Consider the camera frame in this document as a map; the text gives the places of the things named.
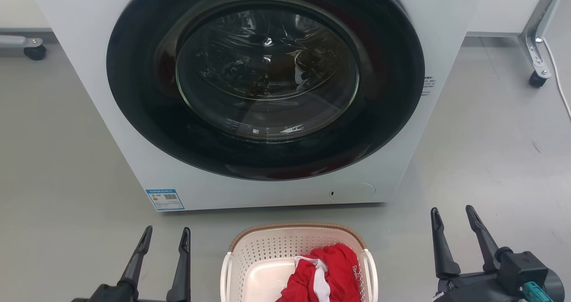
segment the white cable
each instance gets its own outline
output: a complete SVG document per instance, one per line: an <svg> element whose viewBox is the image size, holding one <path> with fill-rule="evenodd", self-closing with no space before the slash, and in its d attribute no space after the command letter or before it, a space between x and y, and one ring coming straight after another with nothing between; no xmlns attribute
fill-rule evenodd
<svg viewBox="0 0 571 302"><path fill-rule="evenodd" d="M565 98L565 93L563 93L563 89L561 89L561 81L559 81L559 72L557 71L557 64L555 63L555 58L551 53L551 49L549 48L549 44L545 38L543 39L543 43L545 43L545 48L547 48L547 53L549 54L549 58L551 59L551 64L553 64L553 70L555 71L555 83L557 83L557 88L559 89L559 94L561 95L561 99L563 99L563 103L565 104L565 108L567 108L567 115L569 115L569 119L571 120L571 109L569 109L569 103L567 103L567 99Z"/></svg>

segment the clothes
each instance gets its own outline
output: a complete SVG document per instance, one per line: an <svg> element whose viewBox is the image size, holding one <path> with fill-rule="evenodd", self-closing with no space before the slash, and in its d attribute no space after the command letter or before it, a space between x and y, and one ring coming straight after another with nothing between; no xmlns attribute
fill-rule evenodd
<svg viewBox="0 0 571 302"><path fill-rule="evenodd" d="M297 256L295 272L276 302L360 302L359 261L343 244Z"/></svg>

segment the front-loading washing machine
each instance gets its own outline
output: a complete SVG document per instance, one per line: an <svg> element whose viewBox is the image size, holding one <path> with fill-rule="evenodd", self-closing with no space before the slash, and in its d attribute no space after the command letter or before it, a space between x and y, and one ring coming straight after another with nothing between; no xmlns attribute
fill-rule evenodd
<svg viewBox="0 0 571 302"><path fill-rule="evenodd" d="M159 211L388 201L478 0L37 0Z"/></svg>

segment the basket bottom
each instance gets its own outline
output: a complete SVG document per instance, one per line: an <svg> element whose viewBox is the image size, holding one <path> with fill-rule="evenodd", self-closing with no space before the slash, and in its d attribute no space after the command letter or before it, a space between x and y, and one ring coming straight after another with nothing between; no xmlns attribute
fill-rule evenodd
<svg viewBox="0 0 571 302"><path fill-rule="evenodd" d="M295 272L293 257L254 263L246 272L242 302L274 302Z"/></svg>

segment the blue and white sticker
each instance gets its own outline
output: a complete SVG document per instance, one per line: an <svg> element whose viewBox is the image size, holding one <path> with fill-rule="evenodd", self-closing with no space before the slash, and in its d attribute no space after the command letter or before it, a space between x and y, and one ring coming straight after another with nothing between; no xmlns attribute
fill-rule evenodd
<svg viewBox="0 0 571 302"><path fill-rule="evenodd" d="M184 210L184 205L180 202L176 190L147 190L147 195L149 195L157 211Z"/></svg>

